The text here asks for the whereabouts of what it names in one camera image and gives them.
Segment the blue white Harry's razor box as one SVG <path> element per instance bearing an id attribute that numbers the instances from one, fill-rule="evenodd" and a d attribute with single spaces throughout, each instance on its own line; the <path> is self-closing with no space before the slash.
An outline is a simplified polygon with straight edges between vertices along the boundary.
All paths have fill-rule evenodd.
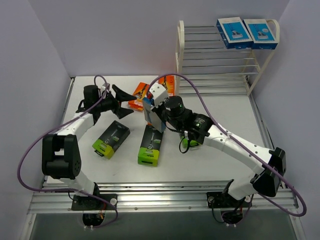
<path id="1" fill-rule="evenodd" d="M 227 49 L 251 48 L 252 37 L 240 17 L 218 18 L 216 27 Z"/>

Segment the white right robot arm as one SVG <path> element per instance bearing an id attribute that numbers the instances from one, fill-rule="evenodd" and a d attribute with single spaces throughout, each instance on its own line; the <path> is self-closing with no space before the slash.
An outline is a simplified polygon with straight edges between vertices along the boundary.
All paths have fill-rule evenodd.
<path id="1" fill-rule="evenodd" d="M 275 197 L 286 172 L 286 153 L 249 142 L 214 123 L 208 116 L 185 108 L 179 96 L 158 96 L 152 112 L 163 124 L 169 123 L 173 131 L 187 141 L 213 147 L 240 161 L 252 170 L 252 174 L 239 180 L 230 180 L 217 200 L 223 207 L 242 203 L 247 196 L 261 194 Z"/>

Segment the orange Gillette razor box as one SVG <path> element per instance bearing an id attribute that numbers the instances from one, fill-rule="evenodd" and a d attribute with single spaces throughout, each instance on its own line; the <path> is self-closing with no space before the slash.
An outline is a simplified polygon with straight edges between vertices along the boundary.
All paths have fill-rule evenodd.
<path id="1" fill-rule="evenodd" d="M 175 95 L 175 77 L 173 75 L 161 77 L 158 83 L 167 90 L 170 97 Z"/>
<path id="2" fill-rule="evenodd" d="M 128 107 L 133 110 L 143 111 L 143 98 L 146 96 L 148 88 L 149 84 L 140 82 L 132 94 L 136 99 L 130 100 L 128 102 Z"/>

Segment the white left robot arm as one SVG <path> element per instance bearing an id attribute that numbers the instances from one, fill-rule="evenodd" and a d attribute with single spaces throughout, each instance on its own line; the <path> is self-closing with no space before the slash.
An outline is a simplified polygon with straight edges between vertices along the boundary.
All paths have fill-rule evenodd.
<path id="1" fill-rule="evenodd" d="M 123 102 L 136 100 L 116 85 L 112 85 L 113 95 L 108 88 L 101 91 L 97 85 L 83 88 L 83 100 L 80 102 L 73 119 L 55 133 L 47 134 L 42 139 L 42 173 L 64 182 L 83 197 L 83 204 L 90 210 L 100 206 L 101 197 L 95 182 L 82 172 L 82 160 L 78 141 L 93 127 L 103 112 L 112 111 L 119 119 L 133 113 L 122 107 Z"/>

